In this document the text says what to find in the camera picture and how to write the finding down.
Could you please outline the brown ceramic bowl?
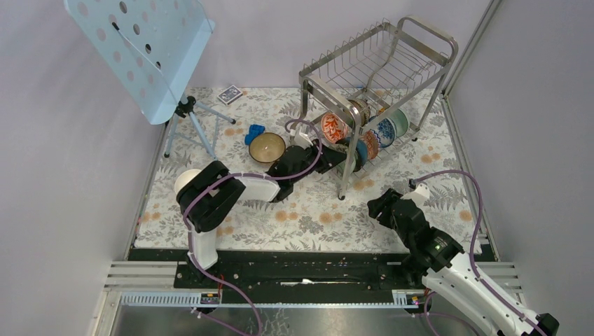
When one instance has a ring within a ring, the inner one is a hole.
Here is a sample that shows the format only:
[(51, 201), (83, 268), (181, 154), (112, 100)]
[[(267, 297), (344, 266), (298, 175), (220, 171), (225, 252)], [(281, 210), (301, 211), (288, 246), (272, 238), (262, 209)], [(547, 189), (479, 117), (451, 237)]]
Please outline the brown ceramic bowl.
[(279, 160), (286, 150), (285, 140), (278, 134), (264, 132), (249, 144), (249, 155), (257, 163), (268, 165)]

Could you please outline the orange white bowl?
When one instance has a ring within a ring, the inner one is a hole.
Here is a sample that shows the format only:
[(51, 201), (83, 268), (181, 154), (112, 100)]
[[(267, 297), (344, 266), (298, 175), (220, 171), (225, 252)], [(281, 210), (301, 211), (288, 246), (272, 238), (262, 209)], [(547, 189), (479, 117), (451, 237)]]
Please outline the orange white bowl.
[(180, 174), (174, 183), (175, 195), (178, 195), (181, 189), (190, 183), (200, 172), (200, 169), (188, 169)]

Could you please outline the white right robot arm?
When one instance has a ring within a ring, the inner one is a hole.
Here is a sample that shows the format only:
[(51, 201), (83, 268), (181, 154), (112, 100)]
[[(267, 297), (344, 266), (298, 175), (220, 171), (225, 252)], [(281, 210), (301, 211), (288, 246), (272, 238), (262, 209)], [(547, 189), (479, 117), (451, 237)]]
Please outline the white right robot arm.
[(401, 277), (411, 288), (424, 285), (455, 305), (486, 335), (556, 335), (558, 320), (513, 298), (477, 265), (448, 233), (431, 226), (421, 205), (425, 185), (405, 195), (388, 189), (368, 201), (368, 214), (398, 235), (409, 250)]

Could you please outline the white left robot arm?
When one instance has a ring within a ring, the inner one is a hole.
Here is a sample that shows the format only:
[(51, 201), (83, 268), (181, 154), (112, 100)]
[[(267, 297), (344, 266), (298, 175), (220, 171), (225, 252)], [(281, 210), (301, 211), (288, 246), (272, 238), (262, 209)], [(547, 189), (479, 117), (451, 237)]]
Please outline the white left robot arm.
[(307, 148), (288, 147), (264, 174), (232, 173), (220, 161), (189, 169), (175, 183), (176, 201), (188, 229), (191, 279), (202, 288), (217, 278), (216, 229), (240, 200), (276, 203), (293, 193), (297, 182), (312, 173), (324, 174), (347, 156), (318, 141)]

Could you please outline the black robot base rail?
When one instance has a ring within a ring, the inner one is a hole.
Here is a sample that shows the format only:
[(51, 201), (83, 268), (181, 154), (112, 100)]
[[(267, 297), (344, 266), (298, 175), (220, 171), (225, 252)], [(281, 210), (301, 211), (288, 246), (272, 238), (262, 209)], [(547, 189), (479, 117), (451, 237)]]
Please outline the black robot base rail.
[(392, 290), (423, 293), (404, 253), (219, 251), (208, 272), (254, 303), (380, 303)]

